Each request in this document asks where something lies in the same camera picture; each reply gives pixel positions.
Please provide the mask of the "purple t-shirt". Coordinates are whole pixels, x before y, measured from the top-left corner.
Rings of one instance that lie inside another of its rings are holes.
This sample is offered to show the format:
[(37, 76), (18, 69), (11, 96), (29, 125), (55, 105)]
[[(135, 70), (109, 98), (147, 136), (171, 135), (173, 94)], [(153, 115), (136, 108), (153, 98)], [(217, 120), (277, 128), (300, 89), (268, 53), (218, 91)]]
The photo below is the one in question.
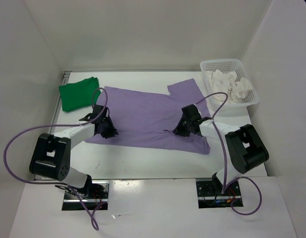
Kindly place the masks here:
[(97, 100), (110, 110), (118, 135), (104, 139), (96, 134), (87, 143), (141, 148), (180, 150), (201, 155), (210, 153), (205, 137), (174, 135), (172, 131), (182, 116), (182, 108), (203, 99), (194, 79), (167, 87), (169, 94), (146, 93), (106, 86)]

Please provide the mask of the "green t-shirt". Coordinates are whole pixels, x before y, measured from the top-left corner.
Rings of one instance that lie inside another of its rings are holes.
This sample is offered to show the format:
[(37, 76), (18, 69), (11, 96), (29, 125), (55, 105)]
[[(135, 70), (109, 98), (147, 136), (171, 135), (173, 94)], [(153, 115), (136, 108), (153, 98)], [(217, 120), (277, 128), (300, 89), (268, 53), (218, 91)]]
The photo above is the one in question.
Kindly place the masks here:
[(101, 91), (97, 77), (59, 86), (63, 112), (72, 112), (96, 103)]

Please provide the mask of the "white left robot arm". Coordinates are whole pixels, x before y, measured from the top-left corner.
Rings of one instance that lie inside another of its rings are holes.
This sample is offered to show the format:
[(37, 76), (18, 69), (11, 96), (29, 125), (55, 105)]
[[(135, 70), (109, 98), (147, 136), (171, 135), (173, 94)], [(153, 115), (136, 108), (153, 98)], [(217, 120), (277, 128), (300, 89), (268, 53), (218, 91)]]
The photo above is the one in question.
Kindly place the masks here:
[(99, 186), (92, 182), (90, 175), (70, 166), (71, 150), (97, 134), (104, 139), (118, 135), (109, 116), (101, 116), (93, 123), (70, 127), (56, 134), (42, 133), (29, 165), (30, 173), (62, 182), (75, 189), (80, 197), (88, 198)]

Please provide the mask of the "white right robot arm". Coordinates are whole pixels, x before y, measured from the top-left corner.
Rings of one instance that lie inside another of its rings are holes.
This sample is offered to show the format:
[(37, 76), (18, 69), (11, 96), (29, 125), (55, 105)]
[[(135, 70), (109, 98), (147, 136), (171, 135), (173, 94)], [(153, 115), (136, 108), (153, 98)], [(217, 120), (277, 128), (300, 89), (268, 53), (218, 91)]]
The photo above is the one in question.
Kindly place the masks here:
[(211, 184), (217, 195), (224, 194), (236, 179), (269, 159), (264, 143), (251, 124), (238, 127), (217, 122), (210, 117), (191, 120), (182, 116), (173, 133), (182, 137), (195, 134), (219, 140), (224, 167), (212, 176)]

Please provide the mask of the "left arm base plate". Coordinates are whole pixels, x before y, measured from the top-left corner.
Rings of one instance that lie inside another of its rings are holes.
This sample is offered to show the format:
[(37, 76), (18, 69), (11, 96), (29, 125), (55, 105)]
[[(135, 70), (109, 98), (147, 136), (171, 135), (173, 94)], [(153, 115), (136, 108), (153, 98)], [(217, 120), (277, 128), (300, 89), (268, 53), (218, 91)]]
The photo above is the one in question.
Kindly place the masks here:
[[(93, 180), (92, 182), (96, 186), (93, 192), (91, 192), (89, 195), (79, 194), (83, 203), (85, 204), (85, 206), (88, 208), (89, 211), (93, 211), (99, 205), (100, 205), (99, 210), (107, 210), (110, 181)], [(80, 201), (71, 190), (68, 190), (67, 188), (63, 188), (63, 190), (64, 190), (64, 197), (61, 208), (62, 211), (84, 210)]]

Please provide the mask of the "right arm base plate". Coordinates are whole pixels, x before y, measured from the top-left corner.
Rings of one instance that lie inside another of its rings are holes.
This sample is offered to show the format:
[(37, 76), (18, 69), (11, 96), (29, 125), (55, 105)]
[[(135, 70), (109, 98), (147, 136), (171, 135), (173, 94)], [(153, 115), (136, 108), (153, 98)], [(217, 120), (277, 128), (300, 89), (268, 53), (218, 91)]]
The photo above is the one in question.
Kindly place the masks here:
[(239, 183), (236, 181), (230, 185), (224, 194), (219, 194), (210, 178), (195, 180), (198, 208), (226, 208), (233, 203), (234, 207), (243, 207), (242, 195)]

